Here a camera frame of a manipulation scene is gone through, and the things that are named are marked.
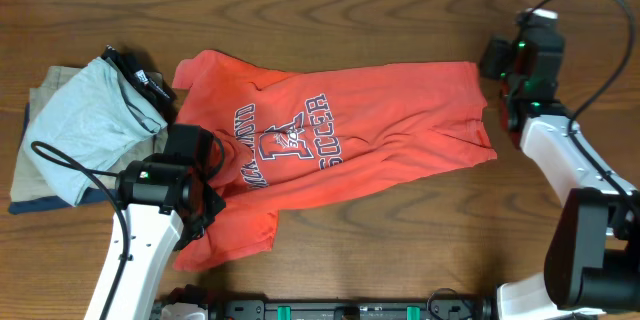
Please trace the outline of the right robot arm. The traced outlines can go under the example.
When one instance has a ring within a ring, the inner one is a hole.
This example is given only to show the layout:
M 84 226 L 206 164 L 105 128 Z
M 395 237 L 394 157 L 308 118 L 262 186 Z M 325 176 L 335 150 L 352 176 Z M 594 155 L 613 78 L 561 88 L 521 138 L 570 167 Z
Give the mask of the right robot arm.
M 500 286 L 499 319 L 596 319 L 639 309 L 639 191 L 588 143 L 556 99 L 564 38 L 556 13 L 527 9 L 516 39 L 491 38 L 479 64 L 500 82 L 501 123 L 562 206 L 544 269 Z

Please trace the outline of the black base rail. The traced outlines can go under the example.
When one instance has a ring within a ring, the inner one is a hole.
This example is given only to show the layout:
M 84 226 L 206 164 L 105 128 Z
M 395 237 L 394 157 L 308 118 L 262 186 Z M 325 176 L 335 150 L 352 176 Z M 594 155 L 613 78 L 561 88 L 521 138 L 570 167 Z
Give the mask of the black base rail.
M 200 287 L 174 289 L 152 305 L 151 320 L 492 320 L 498 317 L 488 297 L 438 290 L 409 302 L 223 300 Z

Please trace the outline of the beige folded garment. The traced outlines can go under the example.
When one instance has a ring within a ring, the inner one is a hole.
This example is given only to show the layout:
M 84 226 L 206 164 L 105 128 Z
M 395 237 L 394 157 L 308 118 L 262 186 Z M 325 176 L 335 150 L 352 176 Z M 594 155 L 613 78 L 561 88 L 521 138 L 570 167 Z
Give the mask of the beige folded garment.
M 37 117 L 53 94 L 78 72 L 79 69 L 77 68 L 64 66 L 51 66 L 49 68 L 43 83 L 38 88 L 29 90 L 28 109 L 25 111 L 27 125 Z M 119 172 L 133 160 L 142 160 L 152 153 L 160 152 L 164 149 L 167 137 L 167 130 L 160 130 L 150 139 L 133 146 L 109 168 L 109 171 Z M 49 188 L 45 179 L 27 157 L 23 146 L 20 146 L 10 189 L 11 201 L 17 205 L 25 205 L 27 202 L 54 195 L 55 193 Z

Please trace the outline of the light grey folded shirt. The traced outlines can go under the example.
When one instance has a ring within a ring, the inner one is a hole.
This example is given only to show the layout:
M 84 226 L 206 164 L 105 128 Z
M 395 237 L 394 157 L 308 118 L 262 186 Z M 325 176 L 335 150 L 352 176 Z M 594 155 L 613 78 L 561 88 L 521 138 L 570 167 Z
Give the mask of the light grey folded shirt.
M 76 206 L 90 180 L 36 154 L 34 141 L 55 147 L 87 169 L 106 171 L 166 126 L 114 66 L 96 58 L 55 91 L 27 127 L 22 148 L 54 194 Z

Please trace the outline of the navy blue folded garment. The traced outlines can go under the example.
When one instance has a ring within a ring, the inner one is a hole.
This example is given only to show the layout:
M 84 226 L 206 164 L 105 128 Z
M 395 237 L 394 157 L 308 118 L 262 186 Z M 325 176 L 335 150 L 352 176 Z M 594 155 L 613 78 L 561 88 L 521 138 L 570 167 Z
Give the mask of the navy blue folded garment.
M 44 212 L 72 207 L 66 201 L 55 195 L 49 188 L 41 174 L 34 167 L 22 148 L 24 135 L 30 120 L 29 103 L 25 105 L 21 143 L 18 146 L 16 165 L 10 188 L 10 214 Z M 96 204 L 106 201 L 106 196 L 99 189 L 88 188 L 79 206 Z

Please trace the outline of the red soccer t-shirt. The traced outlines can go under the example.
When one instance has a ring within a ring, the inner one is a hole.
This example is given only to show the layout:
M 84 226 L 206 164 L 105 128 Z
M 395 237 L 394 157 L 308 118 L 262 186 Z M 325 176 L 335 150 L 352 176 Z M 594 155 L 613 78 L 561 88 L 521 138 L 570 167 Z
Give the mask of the red soccer t-shirt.
M 183 60 L 177 120 L 219 144 L 211 186 L 225 209 L 178 254 L 202 272 L 270 250 L 279 214 L 368 196 L 496 158 L 470 62 L 314 73 L 261 68 L 214 50 Z

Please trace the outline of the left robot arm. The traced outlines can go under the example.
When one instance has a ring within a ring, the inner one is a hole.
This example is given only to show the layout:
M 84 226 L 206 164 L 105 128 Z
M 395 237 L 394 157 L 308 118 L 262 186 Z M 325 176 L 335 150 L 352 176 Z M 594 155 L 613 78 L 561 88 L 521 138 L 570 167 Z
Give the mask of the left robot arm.
M 208 184 L 223 146 L 195 125 L 171 128 L 164 151 L 116 177 L 116 211 L 104 266 L 85 317 L 147 319 L 172 252 L 201 238 L 225 208 Z

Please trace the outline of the black folded garment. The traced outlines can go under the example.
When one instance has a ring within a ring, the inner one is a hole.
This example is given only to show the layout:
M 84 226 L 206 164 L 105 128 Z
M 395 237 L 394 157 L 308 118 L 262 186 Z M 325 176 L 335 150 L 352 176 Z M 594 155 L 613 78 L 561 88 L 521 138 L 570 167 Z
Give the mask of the black folded garment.
M 162 84 L 148 75 L 134 54 L 120 53 L 107 45 L 101 58 L 111 60 L 130 85 L 159 112 L 165 112 L 172 105 L 174 98 L 164 90 Z

